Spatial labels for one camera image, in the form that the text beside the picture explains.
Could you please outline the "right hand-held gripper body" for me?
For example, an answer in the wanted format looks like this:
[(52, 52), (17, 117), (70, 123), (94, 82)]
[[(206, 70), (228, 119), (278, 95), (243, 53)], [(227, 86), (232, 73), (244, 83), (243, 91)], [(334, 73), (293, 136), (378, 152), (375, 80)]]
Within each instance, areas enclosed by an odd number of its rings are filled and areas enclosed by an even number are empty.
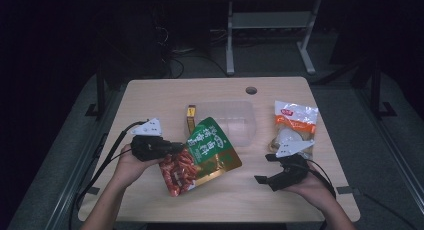
[(304, 150), (314, 144), (314, 140), (284, 142), (273, 140), (270, 147), (274, 150), (273, 154), (279, 158), (279, 161), (276, 162), (280, 163), (283, 170), (274, 176), (268, 177), (267, 185), (273, 191), (277, 191), (300, 183), (307, 176), (309, 170), (306, 163), (308, 156), (304, 153)]

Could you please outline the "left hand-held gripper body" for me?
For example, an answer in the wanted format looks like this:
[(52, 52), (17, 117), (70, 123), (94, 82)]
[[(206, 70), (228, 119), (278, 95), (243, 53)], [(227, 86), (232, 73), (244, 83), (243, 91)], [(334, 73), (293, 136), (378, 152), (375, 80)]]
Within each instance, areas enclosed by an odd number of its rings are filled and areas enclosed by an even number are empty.
[(134, 135), (130, 144), (132, 154), (140, 161), (165, 157), (171, 151), (171, 142), (162, 137), (158, 118), (153, 118), (131, 131)]

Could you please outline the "green and red snack pouch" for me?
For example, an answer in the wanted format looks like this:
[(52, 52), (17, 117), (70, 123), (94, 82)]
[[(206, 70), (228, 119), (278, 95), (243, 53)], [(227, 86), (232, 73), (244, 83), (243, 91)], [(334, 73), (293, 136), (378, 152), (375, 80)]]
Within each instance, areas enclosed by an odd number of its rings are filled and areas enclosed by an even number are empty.
[(238, 154), (218, 123), (208, 117), (196, 125), (180, 153), (159, 164), (172, 197), (179, 196), (242, 166)]

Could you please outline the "clear plastic container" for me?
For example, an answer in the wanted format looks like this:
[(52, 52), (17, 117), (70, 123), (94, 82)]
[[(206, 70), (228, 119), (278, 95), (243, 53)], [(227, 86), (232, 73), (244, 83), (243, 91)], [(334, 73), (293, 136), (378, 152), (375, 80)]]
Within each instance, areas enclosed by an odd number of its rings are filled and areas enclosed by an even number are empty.
[(234, 147), (247, 147), (256, 134), (253, 104), (249, 101), (212, 101), (187, 105), (196, 106), (195, 126), (211, 117), (220, 126)]

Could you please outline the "person's left hand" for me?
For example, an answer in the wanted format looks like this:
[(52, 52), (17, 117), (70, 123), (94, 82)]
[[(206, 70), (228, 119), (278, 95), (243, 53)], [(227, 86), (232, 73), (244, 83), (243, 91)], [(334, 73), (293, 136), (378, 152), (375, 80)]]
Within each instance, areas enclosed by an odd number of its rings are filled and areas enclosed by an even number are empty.
[(140, 161), (132, 154), (131, 146), (127, 144), (121, 150), (111, 182), (119, 189), (126, 189), (135, 182), (147, 168), (159, 164), (160, 162), (162, 162), (162, 159)]

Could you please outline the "person's right hand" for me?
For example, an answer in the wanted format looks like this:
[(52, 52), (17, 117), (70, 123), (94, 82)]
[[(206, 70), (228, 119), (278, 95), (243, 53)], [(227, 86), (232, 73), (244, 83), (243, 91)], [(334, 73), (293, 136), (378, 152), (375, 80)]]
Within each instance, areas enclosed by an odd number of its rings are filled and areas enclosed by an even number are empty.
[(285, 188), (285, 191), (300, 195), (321, 212), (329, 210), (335, 201), (324, 183), (311, 172), (300, 183)]

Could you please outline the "white and orange food packet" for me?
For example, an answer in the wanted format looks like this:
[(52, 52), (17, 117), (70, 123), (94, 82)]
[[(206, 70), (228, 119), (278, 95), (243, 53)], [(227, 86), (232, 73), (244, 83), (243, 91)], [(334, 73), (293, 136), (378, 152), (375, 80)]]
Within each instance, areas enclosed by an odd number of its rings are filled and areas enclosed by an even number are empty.
[(277, 134), (269, 143), (277, 158), (301, 155), (313, 159), (313, 146), (319, 110), (317, 107), (276, 101), (274, 103)]

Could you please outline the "black metal stand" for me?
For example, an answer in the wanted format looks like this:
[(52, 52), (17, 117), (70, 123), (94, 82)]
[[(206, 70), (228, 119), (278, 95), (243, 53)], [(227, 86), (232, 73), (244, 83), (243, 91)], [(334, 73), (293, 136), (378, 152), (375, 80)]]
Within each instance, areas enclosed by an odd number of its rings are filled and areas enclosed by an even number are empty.
[(375, 62), (371, 75), (371, 96), (370, 110), (373, 115), (381, 120), (383, 117), (396, 116), (396, 112), (389, 102), (380, 101), (381, 94), (381, 69), (378, 62)]
[(100, 119), (105, 111), (105, 78), (102, 67), (99, 66), (96, 70), (96, 104), (90, 104), (85, 115), (94, 116)]

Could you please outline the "white metal stand frame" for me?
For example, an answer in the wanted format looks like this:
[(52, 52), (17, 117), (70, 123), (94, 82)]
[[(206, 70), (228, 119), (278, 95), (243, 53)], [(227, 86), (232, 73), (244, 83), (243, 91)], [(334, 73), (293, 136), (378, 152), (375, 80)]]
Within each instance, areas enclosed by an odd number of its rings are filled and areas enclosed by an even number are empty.
[(310, 11), (293, 12), (235, 12), (233, 3), (228, 3), (226, 74), (234, 75), (233, 31), (241, 29), (304, 29), (303, 39), (297, 42), (297, 48), (309, 75), (316, 70), (307, 47), (319, 13), (321, 0), (315, 0)]

